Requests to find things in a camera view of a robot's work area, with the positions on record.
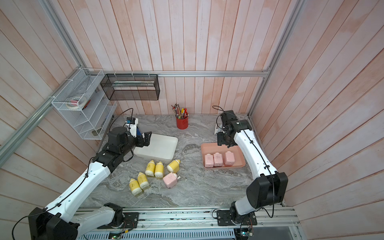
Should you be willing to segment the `pink pencil sharpener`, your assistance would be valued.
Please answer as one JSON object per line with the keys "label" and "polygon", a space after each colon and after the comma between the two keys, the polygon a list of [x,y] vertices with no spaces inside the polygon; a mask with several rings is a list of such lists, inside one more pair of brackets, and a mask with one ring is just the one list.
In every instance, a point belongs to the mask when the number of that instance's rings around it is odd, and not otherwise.
{"label": "pink pencil sharpener", "polygon": [[225,157],[224,157],[224,165],[225,166],[233,166],[234,163],[235,163],[235,155],[233,152],[230,152],[230,151],[227,151],[225,153]]}
{"label": "pink pencil sharpener", "polygon": [[165,177],[163,177],[163,182],[165,183],[165,186],[168,189],[171,189],[177,184],[180,178],[181,177],[178,176],[176,173],[169,173]]}
{"label": "pink pencil sharpener", "polygon": [[213,168],[214,167],[214,156],[211,154],[206,154],[204,158],[204,167],[205,168]]}
{"label": "pink pencil sharpener", "polygon": [[214,157],[214,167],[222,167],[224,164],[223,156],[220,153],[215,153]]}

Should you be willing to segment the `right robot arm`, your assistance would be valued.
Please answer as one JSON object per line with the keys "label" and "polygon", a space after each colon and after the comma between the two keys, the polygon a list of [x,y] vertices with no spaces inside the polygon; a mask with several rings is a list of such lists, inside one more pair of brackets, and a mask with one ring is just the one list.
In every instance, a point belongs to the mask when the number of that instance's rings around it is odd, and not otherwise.
{"label": "right robot arm", "polygon": [[282,203],[289,180],[285,173],[278,172],[268,160],[247,120],[239,120],[232,110],[222,110],[219,118],[222,126],[217,133],[218,145],[238,146],[254,179],[247,187],[246,195],[230,207],[231,220],[241,224],[250,213]]}

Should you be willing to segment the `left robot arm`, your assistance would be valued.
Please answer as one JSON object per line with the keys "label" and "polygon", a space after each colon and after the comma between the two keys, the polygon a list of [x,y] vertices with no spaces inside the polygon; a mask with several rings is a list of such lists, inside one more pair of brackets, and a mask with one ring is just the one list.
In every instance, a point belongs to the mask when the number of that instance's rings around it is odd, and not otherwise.
{"label": "left robot arm", "polygon": [[124,224],[123,208],[112,203],[75,217],[75,213],[92,191],[135,148],[150,145],[152,132],[136,137],[126,127],[116,127],[108,133],[108,142],[93,158],[83,174],[58,198],[45,208],[35,208],[28,216],[33,240],[75,240],[102,226],[119,229]]}

